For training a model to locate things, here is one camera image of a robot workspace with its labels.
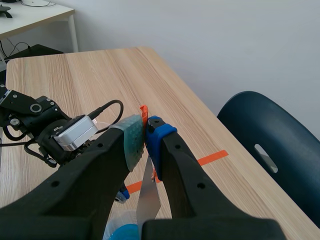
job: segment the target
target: blue chair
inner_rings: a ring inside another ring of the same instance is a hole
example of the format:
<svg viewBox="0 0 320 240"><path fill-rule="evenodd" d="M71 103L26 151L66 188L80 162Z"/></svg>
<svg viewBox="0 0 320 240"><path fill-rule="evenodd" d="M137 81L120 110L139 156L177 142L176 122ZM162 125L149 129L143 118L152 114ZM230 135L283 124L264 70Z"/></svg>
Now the blue chair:
<svg viewBox="0 0 320 240"><path fill-rule="evenodd" d="M253 91L233 96L217 118L319 228L319 140L278 104ZM255 145L264 149L277 172Z"/></svg>

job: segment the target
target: silver blade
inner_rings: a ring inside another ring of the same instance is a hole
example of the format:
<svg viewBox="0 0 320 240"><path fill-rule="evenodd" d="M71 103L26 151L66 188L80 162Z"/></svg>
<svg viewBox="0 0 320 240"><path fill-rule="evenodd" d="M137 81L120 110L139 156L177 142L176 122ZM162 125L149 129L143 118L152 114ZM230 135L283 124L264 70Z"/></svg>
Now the silver blade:
<svg viewBox="0 0 320 240"><path fill-rule="evenodd" d="M152 173L153 166L151 158L148 156L143 174L138 206L136 208L136 220L138 223L140 239L143 224L145 221L155 219L161 207L157 184L151 179Z"/></svg>

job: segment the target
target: wood grain surface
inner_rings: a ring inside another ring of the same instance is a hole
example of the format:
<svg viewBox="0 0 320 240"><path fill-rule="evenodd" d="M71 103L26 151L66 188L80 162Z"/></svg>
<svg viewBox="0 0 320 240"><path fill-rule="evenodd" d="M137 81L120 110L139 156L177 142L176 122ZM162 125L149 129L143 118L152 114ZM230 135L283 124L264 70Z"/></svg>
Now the wood grain surface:
<svg viewBox="0 0 320 240"><path fill-rule="evenodd" d="M227 151L228 156L203 169L237 207L252 216L276 219L290 240L320 239L320 231L312 221L150 48L14 59L7 67L7 88L34 98L45 95L71 117L87 114L112 99L123 101L124 117L140 114L139 106L146 104L150 116L158 115L177 127L197 159ZM111 123L118 110L117 106L111 107L98 121ZM147 160L144 152L125 180L127 185L142 180ZM27 194L54 171L27 155L22 147L3 148L0 206ZM169 218L170 206L162 183L158 190L162 207L157 217ZM134 209L138 197L139 192L133 193L126 204L113 206Z"/></svg>

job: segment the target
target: orange tape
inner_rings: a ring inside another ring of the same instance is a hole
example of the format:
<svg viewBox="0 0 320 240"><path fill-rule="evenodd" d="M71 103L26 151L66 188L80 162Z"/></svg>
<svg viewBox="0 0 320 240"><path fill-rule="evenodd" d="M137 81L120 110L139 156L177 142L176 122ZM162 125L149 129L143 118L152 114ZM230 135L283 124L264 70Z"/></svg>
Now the orange tape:
<svg viewBox="0 0 320 240"><path fill-rule="evenodd" d="M228 156L228 153L226 150L221 150L221 151L218 151L218 152L215 152L213 154L210 154L208 156L205 156L203 158L200 158L198 160L198 163L203 166L203 165L206 165L206 164L209 164L209 163L212 163L213 161L215 160L218 160L218 159L221 159L221 158L224 158ZM160 183L161 181L158 179L158 177L156 176L155 177L155 182L158 184ZM142 186L142 181L138 181L138 182L135 182L129 186L126 186L126 188L128 189L128 192L129 194L133 194L135 192L138 192L140 191L141 189L141 186Z"/></svg>

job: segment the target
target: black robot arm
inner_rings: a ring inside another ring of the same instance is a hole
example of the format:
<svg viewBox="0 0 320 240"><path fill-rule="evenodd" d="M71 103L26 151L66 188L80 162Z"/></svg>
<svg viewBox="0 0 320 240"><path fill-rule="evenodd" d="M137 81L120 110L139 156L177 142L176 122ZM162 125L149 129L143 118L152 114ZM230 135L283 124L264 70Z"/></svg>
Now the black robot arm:
<svg viewBox="0 0 320 240"><path fill-rule="evenodd" d="M158 118L148 124L156 129L165 123ZM141 239L286 239L276 221L249 216L234 206L177 132L163 137L160 148L161 178L172 219L145 222ZM0 209L0 239L102 239L113 201L128 174L124 132L111 128L80 157Z"/></svg>
<svg viewBox="0 0 320 240"><path fill-rule="evenodd" d="M103 110L115 103L120 105L119 115L113 124L119 121L124 110L121 101L112 100L88 115L71 118L46 96L34 99L4 85L0 85L0 96L0 127L3 127L3 133L12 141L28 136L30 141L23 142L25 151L53 168L81 155L92 143L90 137L108 129L98 130L93 123ZM12 136L8 126L20 131L21 135ZM41 154L29 149L30 144L38 144Z"/></svg>

